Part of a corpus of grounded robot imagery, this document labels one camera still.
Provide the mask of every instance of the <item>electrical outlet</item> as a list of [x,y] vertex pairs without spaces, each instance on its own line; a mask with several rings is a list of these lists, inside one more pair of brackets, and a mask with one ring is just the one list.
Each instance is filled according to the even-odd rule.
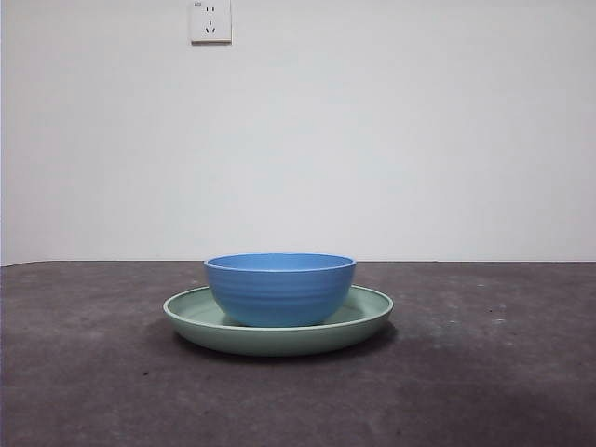
[[200,0],[190,6],[192,43],[232,42],[231,0]]

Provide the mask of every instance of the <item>blue bowl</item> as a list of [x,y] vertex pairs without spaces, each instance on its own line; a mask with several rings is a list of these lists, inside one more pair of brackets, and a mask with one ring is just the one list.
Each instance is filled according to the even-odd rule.
[[250,253],[205,261],[215,301],[231,318],[265,328],[309,326],[347,297],[356,261],[319,253]]

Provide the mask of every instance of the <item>bowl rim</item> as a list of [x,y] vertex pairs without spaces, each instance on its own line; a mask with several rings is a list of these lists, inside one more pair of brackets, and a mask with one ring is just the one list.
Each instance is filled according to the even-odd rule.
[[[238,267],[224,267],[221,265],[212,264],[212,262],[221,259],[221,258],[233,258],[236,256],[250,256],[250,255],[259,255],[259,254],[307,254],[307,255],[315,255],[315,256],[330,256],[332,258],[343,258],[349,261],[348,264],[344,265],[336,265],[333,267],[319,267],[319,268],[238,268]],[[310,251],[256,251],[256,252],[247,252],[247,253],[233,253],[233,254],[222,254],[219,256],[215,256],[213,258],[209,258],[208,260],[204,261],[203,264],[208,268],[214,268],[217,270],[226,270],[226,271],[233,271],[233,272],[278,272],[278,273],[293,273],[293,272],[320,272],[320,271],[327,271],[327,270],[338,270],[341,268],[351,267],[356,265],[356,260],[349,256],[344,256],[343,254],[332,254],[332,253],[317,253],[317,252],[310,252]]]

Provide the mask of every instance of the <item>plate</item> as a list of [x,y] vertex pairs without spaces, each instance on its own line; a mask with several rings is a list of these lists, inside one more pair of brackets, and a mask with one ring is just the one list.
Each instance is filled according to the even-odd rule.
[[393,310],[385,294],[351,286],[342,306],[314,326],[256,328],[229,318],[215,303],[209,287],[169,298],[164,311],[174,330],[197,345],[246,356],[302,356],[333,351],[366,340]]

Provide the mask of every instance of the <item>white wall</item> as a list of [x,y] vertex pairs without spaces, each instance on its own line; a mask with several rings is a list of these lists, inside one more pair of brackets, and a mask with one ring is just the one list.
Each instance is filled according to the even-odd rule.
[[596,2],[5,0],[3,263],[596,260]]

